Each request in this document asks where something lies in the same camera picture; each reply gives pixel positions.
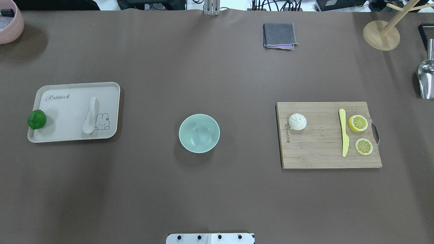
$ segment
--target green lime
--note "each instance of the green lime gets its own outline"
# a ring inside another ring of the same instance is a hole
[[[30,128],[36,130],[44,127],[45,123],[47,123],[47,116],[45,113],[41,110],[35,110],[30,113],[29,117],[27,118],[27,123],[29,124]]]

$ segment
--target round wooden base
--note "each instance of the round wooden base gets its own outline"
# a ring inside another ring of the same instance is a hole
[[[380,35],[380,31],[388,23],[383,20],[375,20],[367,23],[363,28],[363,37],[373,48],[381,51],[390,51],[398,46],[400,36],[398,30],[393,27],[385,36]]]

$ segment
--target pink bowl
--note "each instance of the pink bowl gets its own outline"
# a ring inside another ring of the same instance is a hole
[[[0,9],[13,9],[15,11],[12,22],[4,30],[0,31],[0,44],[10,43],[23,33],[24,19],[12,0],[0,0]]]

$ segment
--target light green bowl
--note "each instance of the light green bowl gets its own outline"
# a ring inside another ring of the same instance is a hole
[[[207,152],[213,149],[219,138],[220,128],[217,122],[206,114],[192,115],[179,127],[179,140],[190,152]]]

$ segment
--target cutting board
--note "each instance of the cutting board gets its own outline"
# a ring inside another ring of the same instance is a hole
[[[348,153],[342,157],[342,132],[339,109],[345,109],[346,119],[362,115],[369,123],[362,132],[354,132],[348,124],[350,138]],[[366,102],[278,102],[276,105],[279,127],[280,156],[283,168],[380,168],[382,166],[378,146],[372,134],[371,117]],[[289,117],[303,114],[307,126],[293,130],[288,125]],[[370,155],[361,155],[355,142],[366,138],[374,146]]]

